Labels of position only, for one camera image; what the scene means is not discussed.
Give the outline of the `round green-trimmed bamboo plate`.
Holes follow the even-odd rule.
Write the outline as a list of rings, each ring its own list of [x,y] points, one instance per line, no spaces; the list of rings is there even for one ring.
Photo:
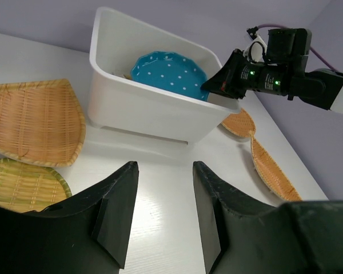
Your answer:
[[[0,207],[19,213],[41,211],[71,196],[55,169],[0,159]]]

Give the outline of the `white plastic bin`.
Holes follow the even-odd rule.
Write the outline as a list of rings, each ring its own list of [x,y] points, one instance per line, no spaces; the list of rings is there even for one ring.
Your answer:
[[[208,77],[222,66],[215,53],[203,46],[117,10],[97,9],[87,110],[97,127],[195,143],[228,115],[240,111],[235,99],[211,94],[207,101],[201,101],[127,79],[139,57],[157,50],[195,61]]]

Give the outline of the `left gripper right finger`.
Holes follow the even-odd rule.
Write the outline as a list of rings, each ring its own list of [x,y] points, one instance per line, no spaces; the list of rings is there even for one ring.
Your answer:
[[[193,164],[193,186],[206,273],[289,273],[289,217]]]

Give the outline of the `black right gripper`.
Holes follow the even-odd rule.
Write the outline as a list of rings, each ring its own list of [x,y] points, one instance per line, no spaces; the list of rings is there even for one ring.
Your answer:
[[[257,88],[263,62],[253,62],[239,49],[233,50],[223,67],[202,84],[201,89],[226,98],[242,99],[247,90]]]

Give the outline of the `round orange woven plate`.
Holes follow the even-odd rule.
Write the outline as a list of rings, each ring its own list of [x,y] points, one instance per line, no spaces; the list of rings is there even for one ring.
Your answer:
[[[252,117],[243,108],[238,114],[230,114],[221,124],[226,130],[239,138],[251,138],[256,133],[256,125]]]

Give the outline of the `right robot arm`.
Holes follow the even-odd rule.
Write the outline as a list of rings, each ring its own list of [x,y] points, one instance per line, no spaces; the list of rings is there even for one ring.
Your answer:
[[[242,99],[248,90],[298,97],[324,110],[343,114],[343,73],[332,67],[307,72],[311,48],[309,29],[269,25],[268,41],[258,35],[262,26],[247,30],[249,47],[235,49],[228,61],[201,88],[232,99]]]

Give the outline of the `orange teardrop woven tray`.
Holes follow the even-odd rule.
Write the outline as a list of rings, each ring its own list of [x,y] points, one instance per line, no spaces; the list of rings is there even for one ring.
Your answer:
[[[0,154],[69,167],[86,135],[85,115],[67,79],[0,84]]]

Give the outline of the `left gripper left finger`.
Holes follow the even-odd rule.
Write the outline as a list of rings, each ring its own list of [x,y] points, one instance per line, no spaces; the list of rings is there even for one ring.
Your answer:
[[[118,273],[125,267],[138,189],[137,162],[37,213],[29,273]]]

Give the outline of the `blue polka dot plate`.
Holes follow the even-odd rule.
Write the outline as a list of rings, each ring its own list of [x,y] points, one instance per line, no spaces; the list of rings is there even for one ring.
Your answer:
[[[204,70],[175,52],[153,51],[141,56],[130,76],[135,82],[201,101],[207,101],[209,96],[209,92],[201,88],[207,81]]]

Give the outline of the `orange leaf-shaped woven tray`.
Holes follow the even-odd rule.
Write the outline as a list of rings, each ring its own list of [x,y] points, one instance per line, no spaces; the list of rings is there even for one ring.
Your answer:
[[[255,169],[272,193],[283,201],[302,201],[291,181],[254,136],[251,137],[250,148]]]

